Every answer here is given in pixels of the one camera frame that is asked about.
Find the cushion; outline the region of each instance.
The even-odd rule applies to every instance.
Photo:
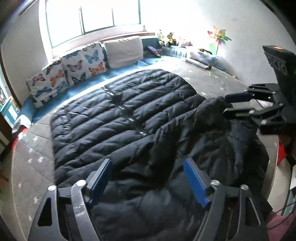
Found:
[[[127,66],[143,59],[143,44],[139,36],[104,42],[111,69]]]
[[[69,87],[61,60],[43,68],[40,73],[28,79],[26,84],[36,108]]]
[[[61,58],[68,84],[106,72],[106,60],[100,42],[95,42]]]

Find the gray mattress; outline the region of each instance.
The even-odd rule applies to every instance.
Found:
[[[154,68],[180,75],[195,88],[197,93],[206,98],[241,92],[246,88],[243,83],[218,69],[213,68],[206,71],[193,64],[186,63],[184,59],[176,58],[162,61],[136,71]],[[121,76],[123,75],[93,86],[62,105]],[[19,225],[25,239],[29,236],[30,227],[40,199],[46,192],[47,187],[53,184],[54,157],[49,125],[52,113],[44,116],[23,135],[22,139],[17,142],[12,157],[13,200]],[[274,142],[274,137],[269,137],[268,141],[263,140],[265,145],[272,143],[273,147]]]

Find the stuffed animal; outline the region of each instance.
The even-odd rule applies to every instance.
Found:
[[[169,33],[167,36],[164,36],[160,30],[159,33],[157,34],[157,37],[159,39],[159,44],[161,46],[166,46],[166,47],[170,45],[175,45],[176,40],[173,38],[173,34],[174,33]]]

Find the red object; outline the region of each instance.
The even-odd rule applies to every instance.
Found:
[[[278,160],[277,160],[277,165],[281,163],[281,161],[286,157],[284,145],[279,143],[279,148],[278,148]]]
[[[28,129],[27,128],[24,128],[22,129],[22,131],[20,133],[25,133]],[[18,138],[16,138],[12,144],[12,147],[11,147],[11,151],[13,152],[14,148],[15,148],[15,144],[17,143],[18,141]]]

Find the blue gripper pad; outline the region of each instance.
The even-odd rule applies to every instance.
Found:
[[[207,183],[208,180],[205,179],[202,171],[191,158],[185,159],[183,170],[195,195],[196,201],[201,204],[202,207],[206,207],[210,203],[207,197],[207,188],[210,187],[210,184]]]
[[[89,208],[99,203],[101,196],[111,178],[113,164],[110,159],[105,159],[101,166],[87,183],[85,190],[85,202]]]

